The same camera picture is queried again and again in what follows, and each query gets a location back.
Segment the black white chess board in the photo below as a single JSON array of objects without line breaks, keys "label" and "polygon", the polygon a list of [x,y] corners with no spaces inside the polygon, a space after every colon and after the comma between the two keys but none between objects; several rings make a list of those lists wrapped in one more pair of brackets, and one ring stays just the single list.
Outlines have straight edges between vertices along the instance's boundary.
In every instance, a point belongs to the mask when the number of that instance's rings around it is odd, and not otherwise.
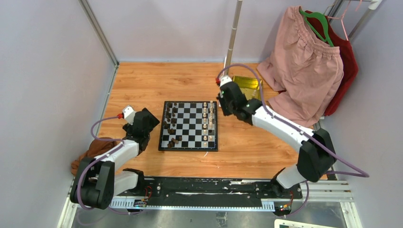
[{"label": "black white chess board", "polygon": [[[203,140],[203,103],[207,103],[207,138]],[[217,152],[219,144],[217,102],[214,103],[213,128],[209,129],[210,101],[165,101],[159,151]]]}]

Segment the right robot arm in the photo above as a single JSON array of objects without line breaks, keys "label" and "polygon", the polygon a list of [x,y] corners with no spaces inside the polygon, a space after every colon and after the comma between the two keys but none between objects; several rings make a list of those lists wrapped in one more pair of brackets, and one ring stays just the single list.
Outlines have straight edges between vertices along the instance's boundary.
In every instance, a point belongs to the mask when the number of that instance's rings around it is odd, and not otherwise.
[{"label": "right robot arm", "polygon": [[264,129],[298,152],[297,163],[282,169],[272,179],[271,191],[275,197],[284,198],[291,187],[301,182],[317,182],[336,162],[327,131],[310,130],[273,112],[258,99],[246,99],[230,78],[222,79],[218,85],[217,99],[225,116],[233,114],[241,121]]}]

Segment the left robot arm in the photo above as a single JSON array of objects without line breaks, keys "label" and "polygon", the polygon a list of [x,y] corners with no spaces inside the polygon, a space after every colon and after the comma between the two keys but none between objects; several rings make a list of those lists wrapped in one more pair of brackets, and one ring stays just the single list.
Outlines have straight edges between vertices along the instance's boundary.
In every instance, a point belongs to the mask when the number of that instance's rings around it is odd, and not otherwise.
[{"label": "left robot arm", "polygon": [[106,152],[84,157],[79,163],[69,198],[83,209],[106,209],[114,196],[125,191],[134,196],[151,195],[143,171],[124,169],[119,174],[115,172],[145,151],[151,131],[160,122],[147,108],[136,111],[129,105],[116,118],[126,121],[123,126],[125,137],[117,139],[117,145]]}]

